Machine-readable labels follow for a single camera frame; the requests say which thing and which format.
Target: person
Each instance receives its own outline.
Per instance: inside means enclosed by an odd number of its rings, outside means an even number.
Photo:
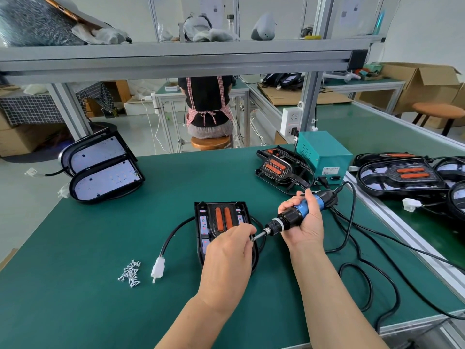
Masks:
[[[228,106],[232,76],[178,78],[186,95],[187,132],[196,138],[218,138],[233,134],[233,115]]]
[[[309,214],[299,227],[282,232],[291,255],[304,304],[305,319],[315,349],[386,349],[353,301],[323,249],[323,220],[316,199],[307,189],[284,201],[278,214],[307,200]],[[247,287],[252,271],[256,229],[233,227],[207,247],[198,293],[189,300],[155,349],[205,349],[213,345]]]

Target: gray skirt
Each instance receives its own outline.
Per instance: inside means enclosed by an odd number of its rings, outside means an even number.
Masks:
[[[213,127],[197,127],[192,124],[187,128],[187,132],[196,138],[218,138],[224,136],[231,136],[233,134],[234,125],[231,120]]]

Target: forearm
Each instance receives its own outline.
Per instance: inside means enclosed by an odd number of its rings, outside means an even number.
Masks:
[[[387,348],[358,309],[320,244],[295,246],[291,260],[313,348]]]
[[[194,296],[155,349],[210,348],[227,320]]]

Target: hand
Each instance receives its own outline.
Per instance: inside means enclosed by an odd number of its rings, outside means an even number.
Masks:
[[[256,231],[251,224],[240,224],[218,236],[206,248],[196,297],[228,318],[239,304],[250,279],[253,246],[250,235]]]
[[[278,207],[278,214],[284,212],[289,207],[298,205],[303,199],[307,200],[308,214],[302,224],[299,227],[293,227],[281,233],[289,249],[300,243],[309,242],[323,246],[323,219],[318,202],[309,188],[306,189],[305,195],[299,191],[297,196],[284,201]]]

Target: white electrical outlet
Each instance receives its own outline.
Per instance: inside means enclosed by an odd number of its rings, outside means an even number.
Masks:
[[[283,118],[281,121],[281,134],[284,137],[292,137],[293,128],[300,130],[302,120],[302,109],[299,107],[290,107],[283,109]]]

